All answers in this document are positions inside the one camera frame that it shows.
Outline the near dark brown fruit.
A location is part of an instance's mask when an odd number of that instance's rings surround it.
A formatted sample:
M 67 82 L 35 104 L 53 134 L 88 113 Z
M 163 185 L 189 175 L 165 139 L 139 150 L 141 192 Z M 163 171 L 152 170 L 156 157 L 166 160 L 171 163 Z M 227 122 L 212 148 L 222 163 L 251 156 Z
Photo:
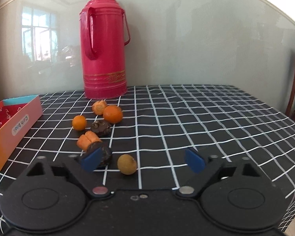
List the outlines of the near dark brown fruit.
M 87 148 L 87 154 L 91 155 L 95 151 L 100 150 L 102 154 L 100 155 L 100 161 L 97 161 L 97 168 L 103 168 L 108 166 L 112 161 L 112 150 L 107 143 L 104 142 L 93 142 Z

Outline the dark brown fruit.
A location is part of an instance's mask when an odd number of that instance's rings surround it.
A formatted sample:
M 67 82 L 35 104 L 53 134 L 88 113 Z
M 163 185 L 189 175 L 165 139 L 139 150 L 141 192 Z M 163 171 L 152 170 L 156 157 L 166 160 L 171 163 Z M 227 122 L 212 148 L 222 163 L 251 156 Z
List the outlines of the dark brown fruit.
M 112 132 L 112 126 L 106 120 L 95 120 L 92 123 L 90 130 L 98 137 L 110 135 Z
M 104 142 L 93 142 L 87 148 L 87 154 L 91 155 L 95 151 L 100 150 L 102 154 L 100 155 L 100 161 L 97 161 L 97 168 L 103 168 L 108 166 L 112 161 L 112 150 L 107 143 Z

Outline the middle carrot chunk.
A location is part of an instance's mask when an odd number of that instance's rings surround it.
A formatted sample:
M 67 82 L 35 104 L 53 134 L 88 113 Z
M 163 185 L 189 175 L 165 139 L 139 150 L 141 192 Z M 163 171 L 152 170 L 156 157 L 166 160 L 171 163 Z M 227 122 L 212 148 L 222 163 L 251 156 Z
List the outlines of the middle carrot chunk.
M 77 146 L 84 152 L 87 152 L 88 147 L 95 142 L 102 142 L 102 140 L 94 132 L 87 131 L 77 140 Z

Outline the far dark brown fruit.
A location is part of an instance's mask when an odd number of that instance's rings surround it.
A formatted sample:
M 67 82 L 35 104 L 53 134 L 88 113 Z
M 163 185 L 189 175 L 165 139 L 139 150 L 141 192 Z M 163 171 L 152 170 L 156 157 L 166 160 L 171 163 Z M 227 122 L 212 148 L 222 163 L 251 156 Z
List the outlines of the far dark brown fruit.
M 90 130 L 98 137 L 110 135 L 112 132 L 112 126 L 106 120 L 95 120 L 92 123 Z

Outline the small orange kumquat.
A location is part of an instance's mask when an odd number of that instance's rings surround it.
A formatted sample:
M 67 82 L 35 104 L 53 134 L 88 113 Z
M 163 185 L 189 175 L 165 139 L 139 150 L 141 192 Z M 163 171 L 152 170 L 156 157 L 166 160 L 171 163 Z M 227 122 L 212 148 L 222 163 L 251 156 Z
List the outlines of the small orange kumquat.
M 76 131 L 83 131 L 87 127 L 87 120 L 84 116 L 75 116 L 72 120 L 72 127 Z

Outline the black white checkered tablecloth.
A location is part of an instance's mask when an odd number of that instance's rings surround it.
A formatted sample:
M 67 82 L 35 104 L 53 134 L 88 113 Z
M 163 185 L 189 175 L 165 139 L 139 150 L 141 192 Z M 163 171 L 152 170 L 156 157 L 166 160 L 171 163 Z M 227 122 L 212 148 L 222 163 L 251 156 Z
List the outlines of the black white checkered tablecloth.
M 88 124 L 98 120 L 83 91 L 46 93 L 40 101 L 43 115 L 0 171 L 0 199 L 36 157 L 57 161 L 82 154 L 76 144 L 80 133 L 72 128 L 75 116 L 84 116 Z M 103 184 L 177 188 L 192 175 L 184 150 L 193 147 L 228 161 L 252 159 L 288 201 L 279 227 L 286 230 L 295 218 L 295 122 L 278 109 L 224 85 L 133 86 L 108 104 L 118 105 L 124 117 L 103 141 L 114 159 L 134 157 L 138 172 L 126 179 L 113 161 L 96 171 Z M 0 212 L 0 233 L 6 227 Z

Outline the far orange tangerine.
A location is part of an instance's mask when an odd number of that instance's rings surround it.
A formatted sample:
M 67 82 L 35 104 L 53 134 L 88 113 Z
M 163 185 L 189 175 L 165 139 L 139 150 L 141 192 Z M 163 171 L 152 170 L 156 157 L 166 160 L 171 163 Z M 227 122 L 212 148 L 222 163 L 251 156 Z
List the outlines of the far orange tangerine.
M 103 118 L 111 124 L 117 124 L 123 120 L 123 111 L 119 106 L 108 105 L 103 111 Z

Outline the colourful cardboard box tray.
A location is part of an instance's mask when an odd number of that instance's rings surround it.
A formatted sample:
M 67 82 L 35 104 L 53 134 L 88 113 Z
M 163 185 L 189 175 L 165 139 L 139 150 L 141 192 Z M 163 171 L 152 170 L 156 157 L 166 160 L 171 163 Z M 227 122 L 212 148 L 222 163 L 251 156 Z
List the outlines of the colourful cardboard box tray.
M 0 170 L 41 116 L 42 106 L 38 95 L 0 101 Z

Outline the red thermos flask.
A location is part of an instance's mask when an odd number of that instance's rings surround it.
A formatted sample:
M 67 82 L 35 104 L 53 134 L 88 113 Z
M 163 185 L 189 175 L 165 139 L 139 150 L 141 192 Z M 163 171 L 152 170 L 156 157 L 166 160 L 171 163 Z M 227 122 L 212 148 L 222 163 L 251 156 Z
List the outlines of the red thermos flask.
M 90 0 L 79 14 L 85 96 L 112 99 L 127 91 L 126 12 L 116 0 Z

